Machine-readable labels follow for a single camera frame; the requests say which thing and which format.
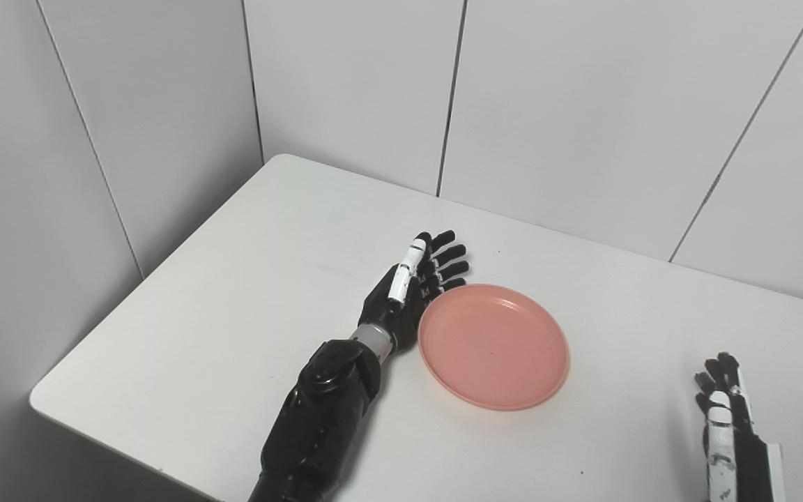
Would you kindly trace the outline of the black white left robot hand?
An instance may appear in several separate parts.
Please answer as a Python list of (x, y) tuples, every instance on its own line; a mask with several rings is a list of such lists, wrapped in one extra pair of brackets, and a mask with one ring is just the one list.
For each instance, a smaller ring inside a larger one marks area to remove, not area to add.
[(392, 266), (366, 297), (353, 339), (381, 359), (415, 345), (428, 305), (466, 284), (466, 247), (454, 231), (417, 235), (402, 260)]

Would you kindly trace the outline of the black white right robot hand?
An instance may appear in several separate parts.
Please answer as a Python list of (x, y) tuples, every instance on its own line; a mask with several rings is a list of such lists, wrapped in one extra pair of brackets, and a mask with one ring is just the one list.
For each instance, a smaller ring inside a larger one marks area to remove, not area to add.
[(755, 431), (738, 360), (724, 351), (695, 374), (696, 403), (704, 415), (702, 448), (708, 501), (783, 501), (781, 448)]

